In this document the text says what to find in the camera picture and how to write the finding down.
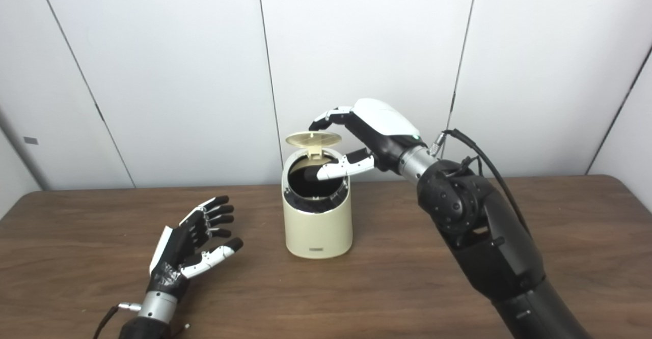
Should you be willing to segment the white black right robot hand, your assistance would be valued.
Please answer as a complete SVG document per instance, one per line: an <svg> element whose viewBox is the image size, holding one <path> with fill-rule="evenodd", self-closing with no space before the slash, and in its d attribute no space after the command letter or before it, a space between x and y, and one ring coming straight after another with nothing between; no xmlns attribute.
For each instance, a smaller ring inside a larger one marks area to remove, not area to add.
<svg viewBox="0 0 652 339"><path fill-rule="evenodd" d="M331 125L345 126L364 147L321 166L307 167L307 181L344 178L378 169L417 184L433 164L433 160L427 160L427 145L419 130L383 101L359 99L353 106L338 106L319 115L308 130L326 130Z"/></svg>

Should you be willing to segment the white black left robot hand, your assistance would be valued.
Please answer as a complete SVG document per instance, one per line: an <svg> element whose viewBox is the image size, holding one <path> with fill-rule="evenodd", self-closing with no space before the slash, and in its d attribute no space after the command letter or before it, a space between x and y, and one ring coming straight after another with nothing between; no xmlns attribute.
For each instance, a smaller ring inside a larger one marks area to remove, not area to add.
<svg viewBox="0 0 652 339"><path fill-rule="evenodd" d="M216 196L194 207L177 226L166 226L149 265L146 292L181 300L191 279L238 252L243 240L220 227L234 221L233 212L227 195Z"/></svg>

